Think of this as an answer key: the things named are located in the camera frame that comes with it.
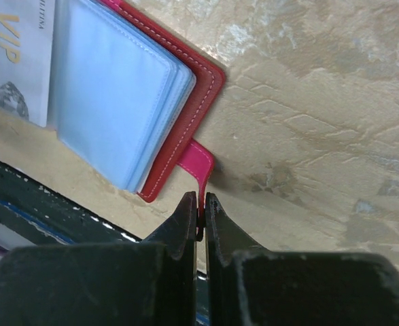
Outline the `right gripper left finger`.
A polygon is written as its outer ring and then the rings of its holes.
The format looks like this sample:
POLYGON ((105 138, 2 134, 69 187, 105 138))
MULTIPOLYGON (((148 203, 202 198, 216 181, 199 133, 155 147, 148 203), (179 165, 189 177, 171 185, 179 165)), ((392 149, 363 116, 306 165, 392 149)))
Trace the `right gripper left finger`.
POLYGON ((141 242, 21 247, 0 260, 0 325, 193 325, 196 194, 141 242))

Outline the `red leather card holder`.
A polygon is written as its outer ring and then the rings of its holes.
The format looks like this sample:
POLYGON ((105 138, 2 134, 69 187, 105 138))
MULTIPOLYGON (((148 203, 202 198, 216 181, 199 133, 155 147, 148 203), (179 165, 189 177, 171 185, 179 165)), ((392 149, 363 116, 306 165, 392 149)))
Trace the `red leather card holder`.
POLYGON ((175 166, 198 183, 196 237, 214 158, 194 133, 226 76, 124 1, 57 1, 48 123, 111 184, 153 201, 175 166))

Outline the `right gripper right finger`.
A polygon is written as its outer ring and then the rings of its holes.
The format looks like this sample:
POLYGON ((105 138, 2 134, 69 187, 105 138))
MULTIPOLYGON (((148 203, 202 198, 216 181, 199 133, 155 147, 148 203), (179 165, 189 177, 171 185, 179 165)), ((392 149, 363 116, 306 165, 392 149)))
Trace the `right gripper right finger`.
POLYGON ((271 251, 205 200, 212 325, 399 325, 399 272, 382 255, 271 251))

